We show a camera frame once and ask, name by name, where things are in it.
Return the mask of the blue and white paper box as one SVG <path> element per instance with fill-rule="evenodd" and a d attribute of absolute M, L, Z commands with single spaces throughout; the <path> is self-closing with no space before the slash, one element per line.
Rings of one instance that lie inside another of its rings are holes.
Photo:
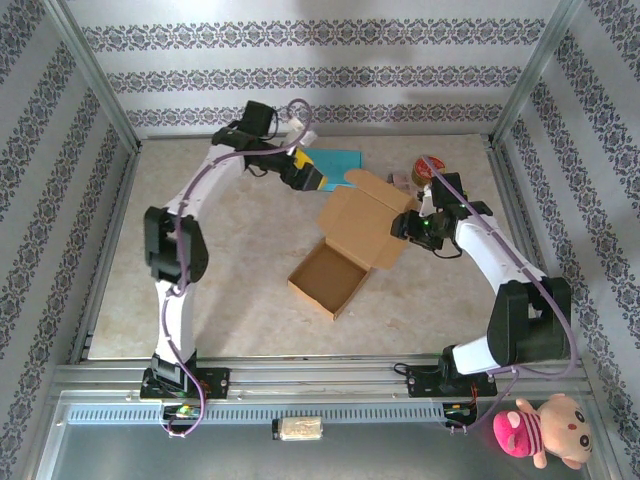
<path fill-rule="evenodd" d="M 305 153 L 327 179 L 321 188 L 322 191 L 332 192 L 339 186 L 354 187 L 345 179 L 345 174 L 350 170 L 362 167 L 362 153 L 360 151 L 307 149 Z"/>

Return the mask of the brown cardboard box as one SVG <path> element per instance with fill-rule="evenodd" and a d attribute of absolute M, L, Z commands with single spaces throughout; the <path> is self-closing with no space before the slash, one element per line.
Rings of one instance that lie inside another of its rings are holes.
<path fill-rule="evenodd" d="M 345 174 L 316 220 L 323 238 L 288 277 L 289 286 L 335 320 L 374 270 L 391 269 L 407 242 L 393 221 L 418 206 L 415 198 L 363 169 Z"/>

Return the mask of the round tin with red lid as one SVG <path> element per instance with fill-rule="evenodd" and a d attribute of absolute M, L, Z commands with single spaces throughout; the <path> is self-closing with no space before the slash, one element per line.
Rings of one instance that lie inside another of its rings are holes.
<path fill-rule="evenodd" d="M 431 166 L 440 173 L 446 172 L 445 163 L 436 156 L 421 156 L 414 162 L 411 171 L 411 179 L 418 188 L 423 188 L 426 185 L 429 185 L 435 177 Z"/>

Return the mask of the pink and beige plush toy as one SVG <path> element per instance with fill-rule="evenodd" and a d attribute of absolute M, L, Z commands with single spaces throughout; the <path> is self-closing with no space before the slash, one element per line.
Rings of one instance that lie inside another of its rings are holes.
<path fill-rule="evenodd" d="M 550 396 L 539 407 L 518 398 L 514 410 L 494 416 L 492 429 L 504 453 L 530 457 L 538 469 L 547 466 L 547 455 L 552 454 L 568 468 L 579 470 L 593 452 L 590 423 L 582 407 L 564 393 Z"/>

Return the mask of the aluminium side rail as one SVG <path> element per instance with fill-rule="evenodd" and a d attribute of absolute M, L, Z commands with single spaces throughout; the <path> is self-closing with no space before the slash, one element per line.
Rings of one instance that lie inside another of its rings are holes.
<path fill-rule="evenodd" d="M 119 177 L 113 205 L 80 311 L 81 315 L 70 343 L 66 364 L 82 362 L 85 351 L 88 349 L 87 345 L 91 345 L 141 152 L 142 145 L 139 144 L 129 156 Z"/>
<path fill-rule="evenodd" d="M 529 211 L 524 203 L 513 167 L 507 154 L 500 147 L 493 145 L 491 140 L 492 137 L 489 135 L 482 137 L 515 248 L 534 267 L 542 271 L 542 276 L 545 278 L 543 286 L 561 307 L 566 318 L 570 319 L 570 287 L 563 279 L 554 280 L 546 272 L 538 238 L 533 230 Z M 518 333 L 527 335 L 516 343 L 516 362 L 529 364 L 569 360 L 570 341 L 560 321 L 539 290 L 529 280 L 525 281 L 525 288 L 531 303 L 525 311 L 525 317 L 512 323 Z"/>

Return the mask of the aluminium frame post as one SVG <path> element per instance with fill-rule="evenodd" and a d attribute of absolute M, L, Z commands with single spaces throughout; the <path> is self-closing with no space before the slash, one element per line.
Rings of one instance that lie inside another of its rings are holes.
<path fill-rule="evenodd" d="M 94 91 L 106 115 L 114 125 L 120 139 L 129 152 L 138 153 L 141 141 L 66 0 L 40 1 L 62 41 L 73 55 L 88 86 Z"/>
<path fill-rule="evenodd" d="M 510 94 L 498 120 L 488 135 L 491 149 L 504 140 L 512 125 L 543 74 L 548 62 L 569 29 L 577 10 L 584 0 L 559 0 L 540 36 L 513 92 Z"/>

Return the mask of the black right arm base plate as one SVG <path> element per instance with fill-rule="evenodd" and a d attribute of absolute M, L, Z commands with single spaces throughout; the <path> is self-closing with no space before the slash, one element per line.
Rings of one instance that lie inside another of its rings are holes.
<path fill-rule="evenodd" d="M 443 373 L 435 365 L 408 366 L 405 370 L 411 398 L 495 397 L 497 387 L 486 373 Z"/>

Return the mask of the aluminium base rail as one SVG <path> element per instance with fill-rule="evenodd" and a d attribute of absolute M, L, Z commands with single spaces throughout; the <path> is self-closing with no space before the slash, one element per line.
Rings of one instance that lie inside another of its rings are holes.
<path fill-rule="evenodd" d="M 228 368 L 229 403 L 406 403 L 405 378 L 395 370 L 400 363 L 435 365 L 434 355 L 320 355 L 202 358 L 198 364 Z M 79 396 L 113 396 L 117 401 L 139 398 L 141 359 L 90 360 L 56 368 L 50 395 L 69 391 Z"/>

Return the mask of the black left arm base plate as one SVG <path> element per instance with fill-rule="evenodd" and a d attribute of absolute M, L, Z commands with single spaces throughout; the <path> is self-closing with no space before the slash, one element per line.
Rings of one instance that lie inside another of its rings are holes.
<path fill-rule="evenodd" d="M 140 398 L 142 400 L 198 399 L 198 388 L 206 399 L 226 399 L 230 381 L 227 368 L 197 368 L 189 377 L 182 369 L 166 372 L 147 368 L 142 377 Z"/>

